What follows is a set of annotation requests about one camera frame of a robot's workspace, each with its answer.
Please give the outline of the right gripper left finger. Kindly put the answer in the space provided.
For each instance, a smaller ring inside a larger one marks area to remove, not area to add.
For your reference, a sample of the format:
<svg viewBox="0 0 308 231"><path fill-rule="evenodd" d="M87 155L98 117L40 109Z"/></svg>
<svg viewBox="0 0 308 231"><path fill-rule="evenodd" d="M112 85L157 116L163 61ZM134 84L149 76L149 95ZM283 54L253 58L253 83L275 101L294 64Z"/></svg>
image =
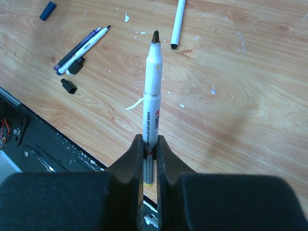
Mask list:
<svg viewBox="0 0 308 231"><path fill-rule="evenodd" d="M3 231L140 231L143 140L99 172L15 173L0 186Z"/></svg>

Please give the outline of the white marker yellow end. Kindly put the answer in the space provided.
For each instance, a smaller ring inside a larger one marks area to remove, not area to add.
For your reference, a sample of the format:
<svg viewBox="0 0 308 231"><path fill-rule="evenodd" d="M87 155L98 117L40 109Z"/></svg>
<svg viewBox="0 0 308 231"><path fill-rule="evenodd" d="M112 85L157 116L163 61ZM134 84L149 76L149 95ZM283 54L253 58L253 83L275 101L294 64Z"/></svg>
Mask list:
<svg viewBox="0 0 308 231"><path fill-rule="evenodd" d="M144 142L143 181L147 187L155 182L156 144L158 142L161 108L161 82L163 59L158 30L154 31L146 58L143 93L142 136Z"/></svg>

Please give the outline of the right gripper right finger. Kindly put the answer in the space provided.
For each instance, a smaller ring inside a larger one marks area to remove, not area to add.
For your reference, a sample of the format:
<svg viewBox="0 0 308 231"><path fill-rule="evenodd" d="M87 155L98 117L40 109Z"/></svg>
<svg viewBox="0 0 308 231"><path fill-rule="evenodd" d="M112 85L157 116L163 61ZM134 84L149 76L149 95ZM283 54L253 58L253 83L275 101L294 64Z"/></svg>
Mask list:
<svg viewBox="0 0 308 231"><path fill-rule="evenodd" d="M163 136L156 153L159 230L307 230L301 205L284 179L197 173L172 152Z"/></svg>

